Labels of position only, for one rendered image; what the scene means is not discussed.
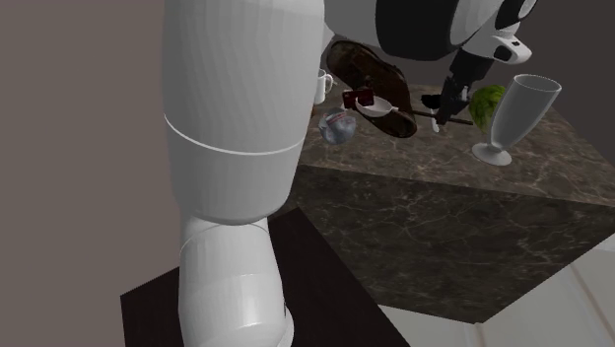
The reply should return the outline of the green watermelon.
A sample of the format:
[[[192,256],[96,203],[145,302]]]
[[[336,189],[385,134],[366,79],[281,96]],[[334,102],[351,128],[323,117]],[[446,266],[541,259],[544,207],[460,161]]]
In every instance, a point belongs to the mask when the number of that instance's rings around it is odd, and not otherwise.
[[[504,95],[506,88],[501,85],[490,85],[474,92],[468,110],[472,121],[483,134],[489,131],[492,115]]]

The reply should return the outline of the tall clear footed glass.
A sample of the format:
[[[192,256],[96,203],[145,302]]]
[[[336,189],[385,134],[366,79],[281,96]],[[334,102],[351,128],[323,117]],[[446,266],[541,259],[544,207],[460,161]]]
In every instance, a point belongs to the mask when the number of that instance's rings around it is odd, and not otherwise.
[[[536,126],[561,91],[562,86],[550,78],[515,75],[495,107],[487,142],[475,144],[473,155],[489,165],[509,165],[508,149]]]

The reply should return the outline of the brown oval tray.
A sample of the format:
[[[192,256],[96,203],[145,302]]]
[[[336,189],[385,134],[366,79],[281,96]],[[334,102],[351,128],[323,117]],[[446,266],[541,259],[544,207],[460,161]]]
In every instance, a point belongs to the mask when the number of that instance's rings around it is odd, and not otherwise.
[[[360,115],[382,132],[396,138],[409,138],[417,131],[411,106],[410,92],[403,73],[394,65],[381,60],[365,45],[338,40],[326,53],[329,71],[353,90],[370,88],[397,110],[382,117]]]

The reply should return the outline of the white shallow dish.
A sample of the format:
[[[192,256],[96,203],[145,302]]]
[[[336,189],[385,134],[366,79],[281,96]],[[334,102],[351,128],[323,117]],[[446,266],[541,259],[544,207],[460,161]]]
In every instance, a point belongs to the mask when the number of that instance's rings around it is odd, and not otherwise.
[[[383,98],[374,97],[373,105],[361,106],[359,103],[356,103],[356,110],[367,117],[380,118],[397,110],[397,107]]]

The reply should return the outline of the dark red small box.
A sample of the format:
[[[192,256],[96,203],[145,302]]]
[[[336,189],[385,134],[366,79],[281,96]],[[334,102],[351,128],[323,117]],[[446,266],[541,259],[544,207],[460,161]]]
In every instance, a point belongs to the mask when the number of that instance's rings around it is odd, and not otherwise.
[[[369,88],[358,90],[348,90],[342,93],[343,107],[355,109],[356,103],[361,106],[369,106],[374,104],[374,91]]]

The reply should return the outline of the white mug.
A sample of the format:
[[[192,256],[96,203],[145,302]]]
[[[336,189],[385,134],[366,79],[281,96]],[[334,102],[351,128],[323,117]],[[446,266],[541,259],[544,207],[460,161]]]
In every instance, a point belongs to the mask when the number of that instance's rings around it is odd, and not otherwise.
[[[326,73],[323,69],[318,71],[317,79],[316,79],[316,90],[313,99],[313,104],[318,105],[322,104],[327,94],[331,91],[334,85],[333,77]]]

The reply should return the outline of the dark robot stand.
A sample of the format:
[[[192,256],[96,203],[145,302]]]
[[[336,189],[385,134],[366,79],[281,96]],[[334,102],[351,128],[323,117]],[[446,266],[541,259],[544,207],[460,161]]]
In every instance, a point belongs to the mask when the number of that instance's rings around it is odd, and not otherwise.
[[[411,347],[304,212],[269,224],[292,347]],[[184,347],[177,314],[179,269],[120,296],[125,347]]]

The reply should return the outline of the black long-handled utensil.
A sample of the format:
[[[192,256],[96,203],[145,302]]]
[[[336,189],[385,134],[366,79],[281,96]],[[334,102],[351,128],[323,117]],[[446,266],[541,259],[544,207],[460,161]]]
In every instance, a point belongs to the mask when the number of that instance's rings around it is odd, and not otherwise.
[[[449,122],[473,125],[471,120],[457,118],[459,114],[469,105],[469,97],[465,92],[456,95],[422,95],[421,102],[428,109],[428,112],[412,110],[413,115],[429,117],[437,125],[446,125]]]

